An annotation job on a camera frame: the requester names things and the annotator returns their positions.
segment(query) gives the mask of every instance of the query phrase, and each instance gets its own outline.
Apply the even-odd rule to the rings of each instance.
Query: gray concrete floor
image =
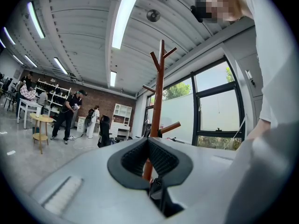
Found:
[[[97,147],[98,136],[94,135],[92,139],[87,138],[86,134],[75,141],[69,141],[68,145],[63,142],[64,128],[58,131],[57,139],[50,140],[52,130],[51,124],[48,124],[49,145],[43,141],[43,154],[40,153],[38,141],[33,144],[32,127],[35,121],[30,123],[27,119],[26,129],[24,129],[24,119],[17,124],[15,112],[12,107],[7,111],[7,105],[4,108],[5,98],[0,100],[0,167],[9,182],[14,182],[26,193],[29,193],[43,178],[60,168],[62,165],[77,157],[84,152],[92,152],[96,148],[75,148],[94,146]],[[76,128],[71,129],[71,135],[78,137]]]

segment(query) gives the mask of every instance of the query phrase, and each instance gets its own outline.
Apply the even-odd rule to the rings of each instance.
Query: fluorescent light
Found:
[[[2,45],[3,48],[6,48],[6,46],[4,46],[3,42],[1,41],[1,39],[0,39],[0,43],[1,43],[1,45]]]
[[[115,86],[115,80],[116,80],[116,72],[111,71],[110,72],[110,85]]]
[[[45,34],[43,33],[43,30],[41,28],[41,24],[39,23],[39,20],[37,19],[36,10],[34,8],[33,2],[29,2],[27,4],[27,8],[29,10],[31,20],[33,21],[33,24],[34,24],[34,26],[37,30],[37,33],[39,34],[40,38],[45,38]]]
[[[10,42],[11,42],[13,45],[15,45],[15,42],[13,41],[13,39],[11,38],[11,36],[9,35],[9,33],[8,33],[7,29],[6,29],[6,27],[4,27],[4,31],[5,31],[5,33],[6,33],[6,35],[7,35],[7,37],[9,38]]]
[[[13,57],[14,57],[19,63],[21,63],[22,65],[24,64],[24,63],[21,62],[15,55],[13,55]]]
[[[120,49],[125,29],[136,0],[121,0],[113,31],[112,47]]]
[[[57,65],[60,67],[60,69],[63,71],[63,73],[67,75],[66,70],[64,69],[64,67],[62,66],[62,64],[60,63],[60,61],[58,60],[57,57],[54,58],[54,61],[57,63]]]
[[[29,58],[28,56],[25,55],[25,58],[26,58],[31,64],[33,64],[35,67],[37,67],[37,65],[35,65],[35,64],[33,63],[33,61],[31,61],[30,58]]]

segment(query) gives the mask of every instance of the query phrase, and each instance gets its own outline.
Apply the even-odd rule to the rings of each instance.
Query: white ceiling panel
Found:
[[[36,14],[45,33],[41,39],[28,14],[27,3],[33,1]],[[165,50],[177,50],[165,60],[165,69],[206,42],[232,22],[216,24],[198,23],[190,12],[194,0],[137,0],[120,50],[112,49],[107,56],[107,34],[112,31],[111,5],[115,0],[21,0],[7,28],[16,39],[12,46],[3,33],[12,54],[23,59],[28,55],[38,68],[36,71],[55,75],[53,62],[58,57],[70,76],[101,87],[108,87],[109,70],[117,72],[112,89],[123,89],[134,96],[143,84],[149,84],[157,76],[150,52],[159,56],[159,43],[165,41]],[[150,22],[146,14],[155,9],[161,17]]]

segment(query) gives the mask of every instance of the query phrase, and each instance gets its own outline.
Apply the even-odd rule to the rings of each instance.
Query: wooden stool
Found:
[[[43,154],[42,141],[47,140],[47,145],[49,145],[47,126],[48,126],[48,123],[53,122],[53,119],[47,115],[40,115],[39,117],[36,117],[35,113],[31,113],[30,117],[36,121],[36,126],[37,126],[37,122],[38,121],[40,122],[39,133],[36,132],[36,126],[35,126],[34,134],[32,135],[32,137],[33,137],[33,143],[35,143],[35,140],[39,140],[39,149],[41,150],[41,154]],[[45,126],[46,126],[46,134],[42,134],[42,123],[43,122],[45,123]]]

